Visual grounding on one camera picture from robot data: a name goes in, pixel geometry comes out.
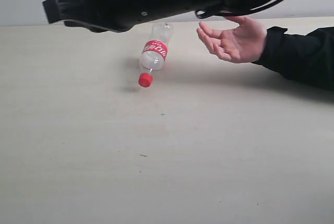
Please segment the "person's open hand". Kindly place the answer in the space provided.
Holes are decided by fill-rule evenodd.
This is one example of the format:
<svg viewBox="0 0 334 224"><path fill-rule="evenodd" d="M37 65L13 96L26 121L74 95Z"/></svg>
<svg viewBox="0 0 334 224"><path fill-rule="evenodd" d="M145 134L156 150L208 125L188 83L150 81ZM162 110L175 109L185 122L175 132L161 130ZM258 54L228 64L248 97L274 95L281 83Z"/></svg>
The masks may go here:
<svg viewBox="0 0 334 224"><path fill-rule="evenodd" d="M267 29L259 21L245 17L226 17L237 23L233 29L212 29L204 22L199 23L197 35L210 54L220 60L241 64L260 59L267 40Z"/></svg>

